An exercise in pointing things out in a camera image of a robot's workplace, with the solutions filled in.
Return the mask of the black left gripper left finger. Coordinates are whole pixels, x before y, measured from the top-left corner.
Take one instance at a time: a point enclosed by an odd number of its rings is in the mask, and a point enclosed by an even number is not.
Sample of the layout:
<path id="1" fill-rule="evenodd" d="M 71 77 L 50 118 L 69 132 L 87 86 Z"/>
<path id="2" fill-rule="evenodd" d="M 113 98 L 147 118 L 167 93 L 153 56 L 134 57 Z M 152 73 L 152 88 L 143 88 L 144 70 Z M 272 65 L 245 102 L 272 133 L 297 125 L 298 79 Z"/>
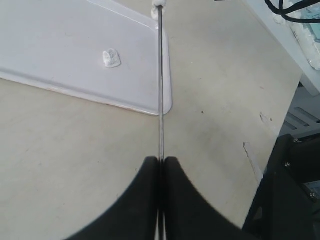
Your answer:
<path id="1" fill-rule="evenodd" d="M 160 163 L 145 158 L 136 177 L 117 201 L 99 218 L 69 240 L 153 240 L 158 214 Z"/>

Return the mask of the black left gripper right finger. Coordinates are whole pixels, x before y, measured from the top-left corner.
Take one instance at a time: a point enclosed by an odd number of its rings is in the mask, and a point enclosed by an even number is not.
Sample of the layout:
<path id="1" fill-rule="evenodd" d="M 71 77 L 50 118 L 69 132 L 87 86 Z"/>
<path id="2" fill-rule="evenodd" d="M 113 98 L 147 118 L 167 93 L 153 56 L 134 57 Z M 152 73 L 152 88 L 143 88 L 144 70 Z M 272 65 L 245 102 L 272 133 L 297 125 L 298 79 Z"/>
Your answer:
<path id="1" fill-rule="evenodd" d="M 176 157 L 163 164 L 164 217 L 168 240 L 251 240 L 216 211 L 189 180 Z"/>

